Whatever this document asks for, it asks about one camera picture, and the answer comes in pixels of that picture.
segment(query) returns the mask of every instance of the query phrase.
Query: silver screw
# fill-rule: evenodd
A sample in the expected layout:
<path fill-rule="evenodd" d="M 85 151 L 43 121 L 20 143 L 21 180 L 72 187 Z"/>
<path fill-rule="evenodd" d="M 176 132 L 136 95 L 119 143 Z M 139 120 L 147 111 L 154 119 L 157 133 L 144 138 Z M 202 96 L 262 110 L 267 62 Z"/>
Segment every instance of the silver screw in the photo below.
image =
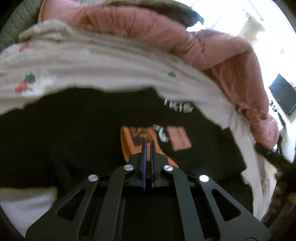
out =
<path fill-rule="evenodd" d="M 98 179 L 98 176 L 95 175 L 95 174 L 89 176 L 89 181 L 91 181 L 91 182 L 94 182 L 94 181 L 96 181 L 97 179 Z"/>
<path fill-rule="evenodd" d="M 131 171 L 133 169 L 133 165 L 127 164 L 127 165 L 124 166 L 124 169 L 126 171 Z"/>
<path fill-rule="evenodd" d="M 165 166 L 163 167 L 163 169 L 166 170 L 166 171 L 168 171 L 168 172 L 170 172 L 170 171 L 172 171 L 174 168 L 173 168 L 171 165 L 165 165 Z"/>

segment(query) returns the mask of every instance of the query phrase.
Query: orange label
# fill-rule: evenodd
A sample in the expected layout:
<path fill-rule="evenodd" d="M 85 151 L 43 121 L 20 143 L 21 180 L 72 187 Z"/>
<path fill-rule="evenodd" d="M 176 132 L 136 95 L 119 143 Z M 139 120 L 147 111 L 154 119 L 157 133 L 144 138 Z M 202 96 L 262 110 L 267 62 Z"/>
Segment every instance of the orange label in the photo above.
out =
<path fill-rule="evenodd" d="M 185 150 L 192 147 L 184 127 L 168 126 L 166 129 L 174 150 Z"/>

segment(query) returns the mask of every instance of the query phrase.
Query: pink blanket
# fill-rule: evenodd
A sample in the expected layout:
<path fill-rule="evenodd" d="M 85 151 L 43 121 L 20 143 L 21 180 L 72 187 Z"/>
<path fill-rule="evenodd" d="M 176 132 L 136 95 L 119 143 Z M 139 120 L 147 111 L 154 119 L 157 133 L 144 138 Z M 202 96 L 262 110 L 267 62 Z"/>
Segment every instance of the pink blanket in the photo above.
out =
<path fill-rule="evenodd" d="M 234 105 L 244 110 L 257 142 L 267 148 L 276 144 L 279 130 L 276 120 L 268 114 L 259 62 L 242 38 L 211 30 L 188 33 L 178 22 L 138 7 L 81 5 L 72 18 L 54 12 L 42 14 L 41 9 L 39 21 L 50 18 L 76 28 L 137 39 L 177 55 L 204 71 Z"/>

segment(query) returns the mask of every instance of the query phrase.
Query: green quilted headboard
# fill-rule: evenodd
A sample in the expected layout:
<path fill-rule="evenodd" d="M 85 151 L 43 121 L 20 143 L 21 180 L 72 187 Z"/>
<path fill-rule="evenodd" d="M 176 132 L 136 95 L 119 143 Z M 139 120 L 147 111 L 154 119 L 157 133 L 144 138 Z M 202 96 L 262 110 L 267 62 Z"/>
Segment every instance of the green quilted headboard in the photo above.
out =
<path fill-rule="evenodd" d="M 74 0 L 81 3 L 92 3 L 97 0 Z M 14 10 L 0 32 L 0 52 L 17 43 L 18 36 L 37 23 L 42 0 L 24 0 Z"/>

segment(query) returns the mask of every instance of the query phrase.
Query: white bed sheet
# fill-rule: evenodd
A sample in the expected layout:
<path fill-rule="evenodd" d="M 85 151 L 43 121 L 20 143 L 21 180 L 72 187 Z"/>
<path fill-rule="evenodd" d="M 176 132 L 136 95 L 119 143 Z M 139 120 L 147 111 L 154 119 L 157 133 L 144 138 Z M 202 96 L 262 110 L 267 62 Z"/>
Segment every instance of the white bed sheet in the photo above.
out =
<path fill-rule="evenodd" d="M 33 26 L 20 35 L 20 41 L 27 41 L 29 48 L 19 52 L 20 45 L 13 45 L 0 54 L 0 113 L 23 108 L 70 86 L 104 91 L 153 86 L 163 98 L 191 101 L 210 120 L 231 128 L 247 165 L 242 176 L 253 191 L 253 214 L 263 217 L 276 184 L 275 168 L 256 154 L 248 123 L 202 72 L 145 44 L 72 29 L 56 20 Z M 37 76 L 37 82 L 30 91 L 15 93 L 30 72 Z M 56 197 L 54 187 L 0 189 L 0 205 L 22 235 Z"/>

